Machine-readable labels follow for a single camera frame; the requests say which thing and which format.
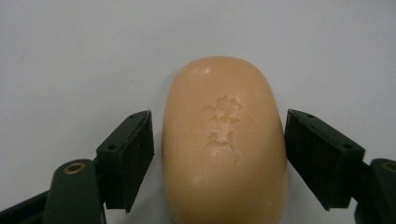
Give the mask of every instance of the embossed logo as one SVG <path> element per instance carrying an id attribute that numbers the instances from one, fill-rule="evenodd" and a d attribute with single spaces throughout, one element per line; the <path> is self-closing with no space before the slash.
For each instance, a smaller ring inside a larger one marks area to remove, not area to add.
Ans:
<path id="1" fill-rule="evenodd" d="M 233 130 L 230 126 L 239 123 L 240 120 L 234 114 L 242 108 L 241 104 L 228 95 L 220 97 L 213 104 L 203 108 L 205 112 L 209 113 L 208 122 L 216 126 L 216 129 L 213 129 L 206 138 L 204 147 L 229 149 L 235 156 L 235 163 L 239 162 L 240 155 L 233 143 Z"/>

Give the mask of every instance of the white background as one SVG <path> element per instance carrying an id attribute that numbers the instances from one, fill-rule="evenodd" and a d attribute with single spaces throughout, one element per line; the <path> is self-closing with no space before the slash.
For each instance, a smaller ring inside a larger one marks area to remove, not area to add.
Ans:
<path id="1" fill-rule="evenodd" d="M 65 162 L 93 159 L 128 116 L 151 109 L 156 156 L 133 210 L 108 223 L 171 223 L 161 133 L 172 79 L 210 55 L 255 64 L 283 125 L 311 113 L 396 160 L 396 2 L 0 1 L 0 210 L 50 187 Z M 326 212 L 289 165 L 282 223 L 354 223 Z"/>

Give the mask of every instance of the beige soap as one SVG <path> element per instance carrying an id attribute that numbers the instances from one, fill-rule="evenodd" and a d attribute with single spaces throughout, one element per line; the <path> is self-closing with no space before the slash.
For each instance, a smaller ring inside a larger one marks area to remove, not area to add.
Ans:
<path id="1" fill-rule="evenodd" d="M 180 71 L 165 108 L 163 178 L 176 224 L 279 223 L 285 143 L 271 88 L 254 65 L 207 57 Z"/>

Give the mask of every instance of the black plastic part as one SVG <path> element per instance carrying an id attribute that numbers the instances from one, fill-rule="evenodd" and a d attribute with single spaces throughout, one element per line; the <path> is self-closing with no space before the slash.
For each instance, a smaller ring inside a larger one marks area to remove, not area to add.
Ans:
<path id="1" fill-rule="evenodd" d="M 0 223 L 39 224 L 43 217 L 48 192 L 18 203 L 0 213 Z"/>
<path id="2" fill-rule="evenodd" d="M 376 159 L 371 163 L 369 189 L 381 224 L 396 223 L 396 161 Z"/>
<path id="3" fill-rule="evenodd" d="M 348 207 L 364 149 L 322 120 L 291 109 L 285 141 L 289 161 L 322 206 Z"/>
<path id="4" fill-rule="evenodd" d="M 93 161 L 70 161 L 55 171 L 42 223 L 106 223 Z"/>
<path id="5" fill-rule="evenodd" d="M 154 155 L 151 112 L 128 117 L 96 149 L 96 154 L 106 208 L 130 212 Z"/>
<path id="6" fill-rule="evenodd" d="M 373 195 L 369 189 L 368 176 L 372 167 L 366 163 L 361 163 L 359 173 L 352 177 L 355 183 L 352 186 L 352 197 L 358 202 L 355 210 L 356 224 L 380 224 L 379 214 L 375 207 Z"/>

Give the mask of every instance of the screw hole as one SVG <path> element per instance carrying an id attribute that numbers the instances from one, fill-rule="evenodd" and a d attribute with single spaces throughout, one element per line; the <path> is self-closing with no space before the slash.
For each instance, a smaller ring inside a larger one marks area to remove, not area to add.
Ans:
<path id="1" fill-rule="evenodd" d="M 114 149 L 116 149 L 117 147 L 115 146 L 115 145 L 110 145 L 110 146 L 108 146 L 107 147 L 107 149 L 109 149 L 109 150 L 114 150 Z"/>
<path id="2" fill-rule="evenodd" d="M 73 175 L 73 174 L 79 173 L 83 169 L 85 169 L 85 163 L 75 162 L 73 164 L 68 165 L 66 168 L 64 168 L 64 173 L 67 175 Z"/>
<path id="3" fill-rule="evenodd" d="M 350 144 L 343 144 L 343 147 L 344 147 L 344 148 L 352 148 L 352 145 L 350 145 Z"/>

